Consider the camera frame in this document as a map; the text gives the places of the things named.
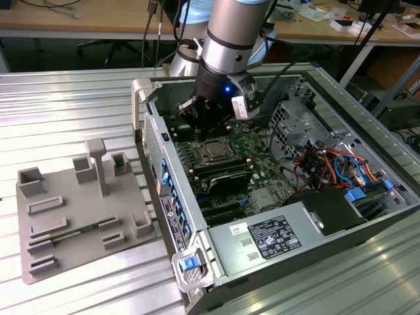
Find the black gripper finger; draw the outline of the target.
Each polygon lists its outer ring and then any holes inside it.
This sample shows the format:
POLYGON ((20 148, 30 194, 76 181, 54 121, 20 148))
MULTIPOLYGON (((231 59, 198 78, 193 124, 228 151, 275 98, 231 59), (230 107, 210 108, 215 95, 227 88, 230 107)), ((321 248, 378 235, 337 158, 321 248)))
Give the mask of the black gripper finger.
POLYGON ((217 125, 223 124, 229 118, 230 110, 227 107, 221 105, 204 106, 200 118, 201 133, 206 135, 217 125))
POLYGON ((192 96, 188 100, 180 101, 176 107, 179 115, 194 130, 197 138, 202 137, 201 116, 195 107, 196 97, 192 96))

